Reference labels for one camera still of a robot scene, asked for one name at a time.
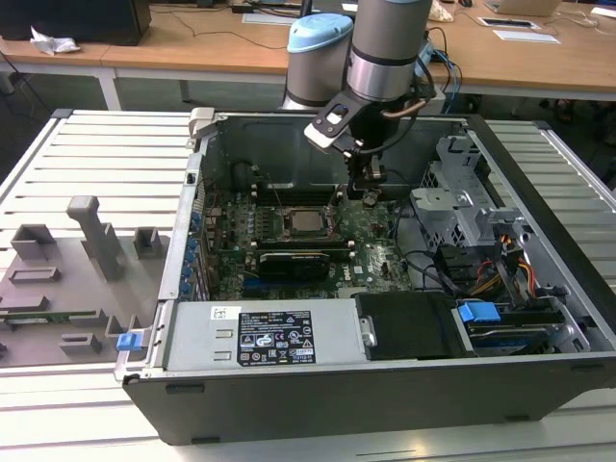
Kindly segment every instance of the laptop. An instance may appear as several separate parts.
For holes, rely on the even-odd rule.
[[[498,14],[551,16],[562,0],[488,0],[485,6]]]

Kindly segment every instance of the black plastic cover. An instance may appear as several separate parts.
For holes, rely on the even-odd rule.
[[[465,357],[453,320],[455,300],[442,293],[389,292],[356,296],[360,317],[372,318],[373,361]]]

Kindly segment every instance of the white sticker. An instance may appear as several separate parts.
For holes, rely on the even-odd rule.
[[[315,351],[311,348],[301,348],[295,350],[295,356],[312,356]]]
[[[241,306],[213,306],[212,320],[213,321],[229,321],[238,320],[240,318]]]
[[[29,318],[27,320],[9,320],[9,324],[47,324],[48,320],[44,318]]]

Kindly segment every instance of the floor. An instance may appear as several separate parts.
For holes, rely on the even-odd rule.
[[[53,75],[32,75],[27,78],[52,111],[57,108],[106,109],[101,89],[93,78]],[[268,84],[190,82],[189,85],[195,104],[182,102],[179,84],[174,81],[118,81],[127,111],[187,112],[195,105],[219,109],[271,110],[280,103],[283,91],[280,85]],[[516,118],[511,115],[511,111],[520,102],[520,98],[486,96],[481,102],[479,113],[490,119]],[[466,112],[463,98],[460,98],[454,111]],[[578,103],[576,111],[575,123],[566,125],[554,118],[551,109],[541,108],[539,100],[528,99],[517,108],[517,118],[547,121],[579,157],[603,177],[610,163],[616,159],[616,149],[595,139],[594,109],[589,103]],[[0,180],[11,171],[46,119],[47,112],[23,81],[17,83],[13,95],[0,95]]]

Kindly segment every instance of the paper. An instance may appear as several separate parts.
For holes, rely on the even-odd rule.
[[[591,14],[598,14],[600,16],[613,17],[616,19],[616,10],[608,10],[607,8],[593,8]]]
[[[503,40],[532,41],[539,43],[560,43],[553,36],[536,34],[534,32],[494,31]]]
[[[56,53],[68,53],[81,49],[72,38],[49,37],[37,32],[34,27],[31,27],[30,30],[32,31],[30,43],[32,43],[38,51],[42,51],[48,55],[54,56]]]

